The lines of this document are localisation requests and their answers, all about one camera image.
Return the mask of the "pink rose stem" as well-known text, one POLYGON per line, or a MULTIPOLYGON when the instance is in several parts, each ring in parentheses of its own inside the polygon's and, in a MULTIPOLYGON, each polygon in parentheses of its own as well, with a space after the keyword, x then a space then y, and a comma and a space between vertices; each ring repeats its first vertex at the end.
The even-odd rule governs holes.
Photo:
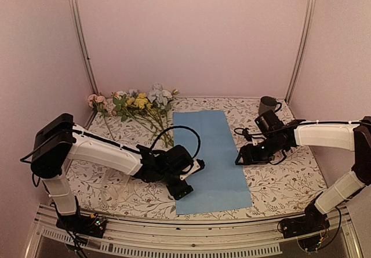
POLYGON ((111 130, 111 127, 108 123, 109 120, 114 119, 117 116, 117 112, 115 111, 115 104, 113 99, 107 99, 101 93, 98 94, 91 94, 87 98, 88 106, 93 110, 100 113, 101 117, 103 118, 104 124, 108 130, 110 139, 116 142, 115 136, 111 130))

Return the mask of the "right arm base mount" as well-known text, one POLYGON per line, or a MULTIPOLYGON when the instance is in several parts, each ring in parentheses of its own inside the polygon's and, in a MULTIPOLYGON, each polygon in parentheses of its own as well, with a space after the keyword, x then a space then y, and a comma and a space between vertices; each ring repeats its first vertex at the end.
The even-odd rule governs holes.
POLYGON ((327 215, 290 217, 282 219, 277 230, 284 238, 299 238, 297 243, 305 252, 316 252, 321 247, 330 227, 327 215))

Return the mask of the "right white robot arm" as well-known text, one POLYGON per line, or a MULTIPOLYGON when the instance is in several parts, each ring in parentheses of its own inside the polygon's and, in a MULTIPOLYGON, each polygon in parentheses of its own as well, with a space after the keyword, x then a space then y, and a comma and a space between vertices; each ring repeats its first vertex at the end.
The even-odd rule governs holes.
POLYGON ((370 117, 357 122, 292 120, 285 124, 272 111, 267 111, 258 116, 255 123, 264 139, 254 143, 254 135, 247 129, 242 130, 240 135, 249 144, 241 147, 236 165, 265 165, 276 153, 286 154, 298 146, 341 148, 354 152, 354 165, 350 171, 305 208, 305 216, 299 224, 304 232, 313 232, 321 225, 322 216, 370 185, 370 117))

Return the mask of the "white pink flower stem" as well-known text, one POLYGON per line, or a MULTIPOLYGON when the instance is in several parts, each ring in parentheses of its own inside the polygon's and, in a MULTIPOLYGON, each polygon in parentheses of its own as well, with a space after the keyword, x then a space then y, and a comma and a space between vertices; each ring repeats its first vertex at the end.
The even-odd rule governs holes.
POLYGON ((122 122, 133 121, 141 125, 142 127, 144 127, 142 124, 138 123, 135 119, 131 119, 130 117, 126 115, 126 108, 125 108, 126 100, 128 99, 129 96, 135 96, 138 93, 142 93, 142 92, 139 92, 136 89, 130 89, 128 92, 124 92, 124 91, 113 92, 111 96, 115 104, 115 111, 117 112, 117 116, 120 117, 122 122))

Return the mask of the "yellow flower stem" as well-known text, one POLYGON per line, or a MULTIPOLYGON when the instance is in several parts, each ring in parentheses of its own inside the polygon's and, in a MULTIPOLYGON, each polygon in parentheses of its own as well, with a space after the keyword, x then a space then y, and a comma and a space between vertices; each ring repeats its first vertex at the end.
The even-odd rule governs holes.
POLYGON ((138 93, 129 96, 125 103, 126 115, 135 119, 148 129, 153 137, 158 136, 163 130, 170 126, 168 113, 170 104, 166 106, 150 101, 146 93, 138 93))

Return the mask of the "blue wrapping paper sheet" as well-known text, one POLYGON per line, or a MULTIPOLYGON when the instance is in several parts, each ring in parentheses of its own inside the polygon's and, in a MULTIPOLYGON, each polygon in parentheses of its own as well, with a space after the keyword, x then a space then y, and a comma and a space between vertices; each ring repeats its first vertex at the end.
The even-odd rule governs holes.
POLYGON ((222 212, 252 207, 246 178, 224 111, 176 112, 175 126, 195 130, 200 139, 185 129, 174 130, 174 143, 184 146, 205 162, 205 168, 187 178, 193 192, 176 202, 178 215, 222 212))

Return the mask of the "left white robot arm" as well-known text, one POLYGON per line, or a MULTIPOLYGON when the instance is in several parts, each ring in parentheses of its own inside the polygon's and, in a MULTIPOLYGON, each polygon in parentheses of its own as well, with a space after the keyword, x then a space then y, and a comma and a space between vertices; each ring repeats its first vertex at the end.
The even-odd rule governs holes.
POLYGON ((192 192, 186 179, 202 169, 181 145, 167 151, 141 145, 130 148, 87 131, 74 123, 71 114, 61 114, 36 134, 34 149, 21 162, 30 164, 32 173, 43 181, 58 213, 73 231, 82 231, 86 219, 78 212, 62 168, 66 159, 103 165, 145 183, 163 183, 176 200, 192 192))

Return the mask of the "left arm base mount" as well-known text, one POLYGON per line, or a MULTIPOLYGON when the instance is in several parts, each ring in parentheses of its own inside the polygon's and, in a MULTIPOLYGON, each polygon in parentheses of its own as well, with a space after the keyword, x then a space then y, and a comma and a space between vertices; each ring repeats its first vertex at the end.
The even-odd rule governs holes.
POLYGON ((70 233, 103 238, 106 231, 107 219, 97 214, 90 216, 80 214, 62 216, 58 214, 57 216, 56 227, 69 231, 70 233))

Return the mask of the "blue hydrangea stem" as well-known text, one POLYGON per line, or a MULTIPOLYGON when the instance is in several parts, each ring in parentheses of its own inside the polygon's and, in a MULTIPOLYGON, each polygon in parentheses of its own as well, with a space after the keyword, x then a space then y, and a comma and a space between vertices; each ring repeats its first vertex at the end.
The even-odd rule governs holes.
POLYGON ((170 104, 170 110, 168 113, 169 123, 170 123, 170 111, 172 109, 172 101, 174 100, 174 96, 178 94, 177 89, 173 90, 172 92, 163 88, 163 86, 159 83, 155 83, 152 85, 151 89, 146 93, 150 101, 156 100, 157 103, 162 103, 163 105, 170 104))

